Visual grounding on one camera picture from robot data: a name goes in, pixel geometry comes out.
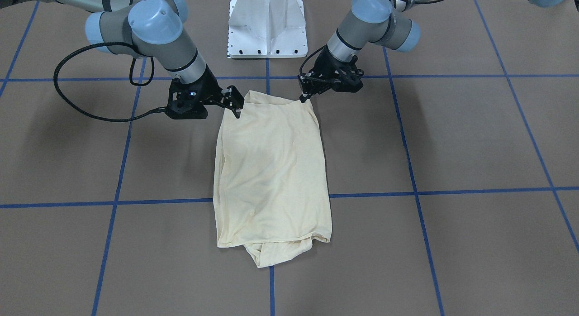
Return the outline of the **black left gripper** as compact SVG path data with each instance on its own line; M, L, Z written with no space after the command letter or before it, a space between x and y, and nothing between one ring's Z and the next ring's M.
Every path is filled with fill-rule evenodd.
M318 56L313 68L306 75L298 75L301 89L299 100L306 103L316 94L332 90L336 92L355 93L363 87L362 76L364 71L356 66L358 56L350 56L349 62L336 59L327 47L315 51Z

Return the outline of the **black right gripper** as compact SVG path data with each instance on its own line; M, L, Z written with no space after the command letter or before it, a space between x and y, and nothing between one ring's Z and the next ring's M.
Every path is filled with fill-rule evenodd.
M244 107L244 97L237 87L222 89L208 66L198 80L185 85L180 98L186 104L192 104L194 109L205 108L207 105L223 107L233 112L236 119L241 117Z

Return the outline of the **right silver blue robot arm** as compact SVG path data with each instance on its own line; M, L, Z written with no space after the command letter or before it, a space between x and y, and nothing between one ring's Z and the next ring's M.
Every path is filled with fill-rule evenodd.
M2 0L2 7L32 0ZM222 89L184 29L185 0L35 0L79 7L88 11L85 36L90 44L66 56L55 68L52 82L59 96L71 104L58 85L61 68L76 55L93 48L126 54L133 60L158 61L171 76L168 103L147 115L164 113L174 120L207 118L205 106L231 110L240 118L244 98L234 86Z

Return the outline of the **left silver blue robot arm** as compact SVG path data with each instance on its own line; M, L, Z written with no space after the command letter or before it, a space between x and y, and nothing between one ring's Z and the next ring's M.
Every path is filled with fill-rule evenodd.
M421 29L414 17L430 18L448 34L436 40L440 50L420 64L411 59L398 77L473 76L515 77L578 76L578 11L574 0L351 0L349 11L327 42L308 55L299 67L299 101L306 103L327 91L355 93L363 87L363 72L356 66L368 44L378 50L376 77L387 77L383 50L394 54L395 66L403 53L413 50Z

